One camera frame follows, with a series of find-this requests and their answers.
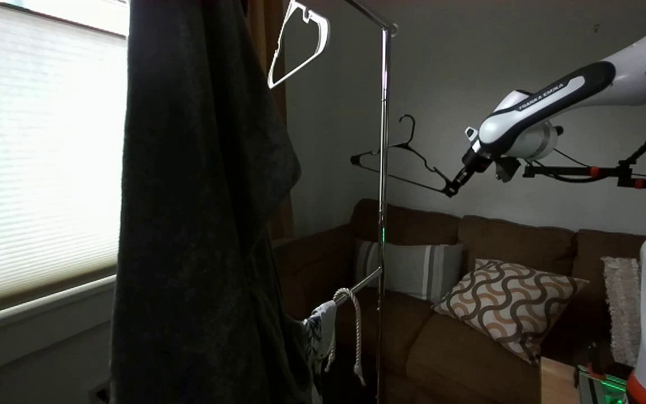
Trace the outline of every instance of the window blind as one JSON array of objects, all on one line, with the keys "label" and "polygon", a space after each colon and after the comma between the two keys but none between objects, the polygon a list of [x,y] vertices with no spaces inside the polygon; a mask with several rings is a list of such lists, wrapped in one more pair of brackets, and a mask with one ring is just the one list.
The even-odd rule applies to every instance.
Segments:
[{"label": "window blind", "polygon": [[0,7],[0,298],[112,267],[125,39]]}]

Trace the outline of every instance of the couch cushion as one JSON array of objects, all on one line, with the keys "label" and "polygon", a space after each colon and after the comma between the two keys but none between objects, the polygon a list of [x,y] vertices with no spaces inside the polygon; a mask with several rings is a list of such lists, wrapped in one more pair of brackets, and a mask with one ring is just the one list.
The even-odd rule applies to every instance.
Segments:
[{"label": "couch cushion", "polygon": [[335,226],[275,247],[280,301],[289,317],[304,318],[341,285],[352,285],[354,237]]},{"label": "couch cushion", "polygon": [[570,274],[573,233],[559,226],[527,226],[507,219],[464,215],[456,226],[465,248],[465,271],[474,258],[520,262],[553,274]]},{"label": "couch cushion", "polygon": [[600,362],[609,362],[609,309],[605,302],[603,256],[636,258],[644,236],[581,228],[575,233],[573,277],[590,285],[570,302],[564,317],[545,339],[545,351],[562,362],[584,359],[590,344],[603,348]]},{"label": "couch cushion", "polygon": [[[366,354],[375,354],[377,345],[377,292],[363,290],[359,292],[360,302],[360,328],[363,328],[363,350]],[[430,302],[385,292],[384,301],[384,362],[385,371],[403,375],[408,350],[422,329],[422,325],[433,317]],[[345,348],[354,348],[354,309],[345,302],[338,311],[338,344]]]},{"label": "couch cushion", "polygon": [[[454,245],[460,217],[387,204],[387,243],[395,245]],[[377,239],[377,201],[360,199],[349,217],[354,233]]]},{"label": "couch cushion", "polygon": [[464,401],[461,391],[478,393],[473,401],[535,404],[539,399],[535,366],[441,313],[433,313],[422,328],[405,373],[440,401]]},{"label": "couch cushion", "polygon": [[384,404],[415,404],[417,385],[408,377],[393,373],[384,377]]},{"label": "couch cushion", "polygon": [[644,236],[581,228],[575,233],[575,258],[572,267],[572,276],[590,281],[590,285],[581,293],[581,301],[605,301],[600,258],[638,258],[642,243]]}]

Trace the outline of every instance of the wire hanger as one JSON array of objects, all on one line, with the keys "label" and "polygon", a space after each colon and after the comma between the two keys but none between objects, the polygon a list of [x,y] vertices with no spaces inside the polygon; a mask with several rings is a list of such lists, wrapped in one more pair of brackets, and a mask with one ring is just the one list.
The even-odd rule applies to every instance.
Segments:
[{"label": "wire hanger", "polygon": [[[282,34],[284,34],[284,27],[289,22],[289,18],[296,14],[296,10],[303,10],[303,22],[310,25],[314,22],[317,27],[317,45],[316,45],[316,51],[304,59],[301,64],[296,64],[294,70],[289,70],[287,74],[282,74],[277,80],[273,79],[273,71],[275,71],[275,63],[277,63],[277,55],[280,55],[280,48],[282,48]],[[296,0],[289,0],[287,1],[287,9],[284,9],[284,18],[282,18],[282,25],[280,25],[280,32],[277,32],[277,42],[275,42],[275,51],[273,51],[273,59],[271,59],[271,64],[269,64],[269,88],[277,88],[282,80],[287,80],[289,77],[294,77],[297,70],[303,70],[306,63],[312,63],[314,59],[317,59],[326,45],[326,36],[330,36],[330,25],[326,19],[312,10],[310,7],[296,1]]]},{"label": "wire hanger", "polygon": [[[433,175],[437,175],[437,178],[444,179],[444,185],[430,185],[430,184],[424,184],[424,181],[417,181],[417,179],[410,179],[410,178],[402,178],[402,175],[395,175],[395,173],[387,173],[387,178],[398,179],[398,181],[405,181],[405,184],[413,184],[413,185],[418,185],[418,188],[427,188],[427,191],[434,191],[434,192],[446,192],[450,179],[449,179],[444,173],[440,173],[437,166],[433,166],[418,151],[415,151],[415,148],[410,145],[413,139],[415,139],[415,125],[417,125],[417,124],[415,124],[415,116],[413,116],[413,114],[403,114],[403,116],[398,116],[397,121],[402,124],[403,118],[410,121],[410,135],[408,135],[405,142],[398,142],[398,144],[395,144],[395,145],[390,145],[390,148],[415,155],[427,173],[433,173]],[[371,155],[377,155],[377,153],[378,153],[378,151],[366,151],[366,153],[359,153],[359,155],[349,155],[349,164],[352,164],[352,166],[359,166],[359,169],[363,169],[363,171],[377,173],[377,169],[363,164],[363,157],[367,157],[367,155],[371,157]]]}]

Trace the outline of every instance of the wall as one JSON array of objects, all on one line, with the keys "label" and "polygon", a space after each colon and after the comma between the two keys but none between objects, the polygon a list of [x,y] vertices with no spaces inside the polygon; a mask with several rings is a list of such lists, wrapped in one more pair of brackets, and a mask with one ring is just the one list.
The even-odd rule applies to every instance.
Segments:
[{"label": "wall", "polygon": [[[509,89],[538,89],[584,63],[609,55],[646,34],[646,1],[618,0],[377,0],[398,22],[393,39],[390,142],[408,136],[402,114],[415,114],[413,145],[441,173],[456,173],[461,129],[479,125]],[[377,194],[377,178],[347,157],[377,145],[377,29],[347,4],[324,7],[332,42],[287,83],[289,132],[303,164],[294,188],[297,236],[347,219],[359,198]],[[292,27],[287,60],[314,45]],[[553,118],[559,148],[587,164],[612,166],[646,139],[644,107],[581,107]],[[390,169],[427,179],[418,164],[390,153]],[[594,226],[646,233],[646,191],[612,179],[584,185],[552,179],[502,184],[492,171],[453,199],[390,181],[390,201],[430,210],[478,213],[529,224]]]},{"label": "wall", "polygon": [[112,282],[0,317],[0,404],[98,404],[109,380]]}]

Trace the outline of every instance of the white robotic arm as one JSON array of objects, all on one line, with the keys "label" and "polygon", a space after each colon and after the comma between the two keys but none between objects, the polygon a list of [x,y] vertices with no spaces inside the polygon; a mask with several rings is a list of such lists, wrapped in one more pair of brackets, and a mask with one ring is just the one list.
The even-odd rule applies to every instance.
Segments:
[{"label": "white robotic arm", "polygon": [[[646,38],[629,47],[584,64],[535,93],[511,91],[489,114],[479,127],[465,127],[468,151],[461,157],[464,166],[444,188],[454,194],[473,173],[487,171],[490,162],[539,158],[561,135],[546,118],[573,105],[636,105],[646,103]],[[646,245],[642,250],[642,348],[638,362],[629,377],[636,385],[633,399],[646,396]]]},{"label": "white robotic arm", "polygon": [[471,142],[461,171],[446,185],[454,194],[473,173],[490,162],[539,158],[561,135],[546,118],[572,105],[634,105],[646,103],[646,38],[584,64],[535,93],[509,91],[479,127],[465,127]]}]

